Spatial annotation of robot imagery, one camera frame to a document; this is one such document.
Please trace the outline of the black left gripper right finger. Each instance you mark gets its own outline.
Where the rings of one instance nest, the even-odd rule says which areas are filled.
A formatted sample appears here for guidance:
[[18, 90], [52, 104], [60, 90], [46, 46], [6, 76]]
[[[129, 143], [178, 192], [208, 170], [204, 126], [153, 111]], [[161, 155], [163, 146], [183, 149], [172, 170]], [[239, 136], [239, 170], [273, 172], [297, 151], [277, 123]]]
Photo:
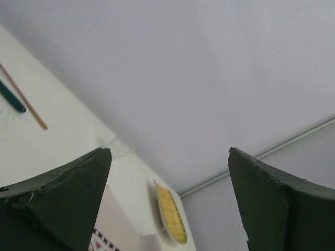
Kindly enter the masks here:
[[249, 250], [334, 250], [334, 189], [235, 147], [228, 167]]

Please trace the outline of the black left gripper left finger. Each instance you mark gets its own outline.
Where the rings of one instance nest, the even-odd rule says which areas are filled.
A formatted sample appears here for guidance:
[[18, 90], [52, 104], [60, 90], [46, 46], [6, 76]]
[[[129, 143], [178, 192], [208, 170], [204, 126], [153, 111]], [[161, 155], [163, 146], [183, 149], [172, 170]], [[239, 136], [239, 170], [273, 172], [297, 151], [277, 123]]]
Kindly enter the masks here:
[[1, 188], [1, 250], [88, 250], [112, 162], [97, 148]]

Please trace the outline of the patterned white placemat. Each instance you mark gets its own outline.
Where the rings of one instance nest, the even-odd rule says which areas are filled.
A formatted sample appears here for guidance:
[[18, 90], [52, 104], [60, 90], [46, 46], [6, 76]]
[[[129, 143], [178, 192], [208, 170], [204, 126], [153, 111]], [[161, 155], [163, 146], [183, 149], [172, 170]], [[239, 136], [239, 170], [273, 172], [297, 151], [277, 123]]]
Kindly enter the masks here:
[[155, 234], [142, 235], [133, 227], [108, 186], [105, 187], [89, 250], [159, 251]]

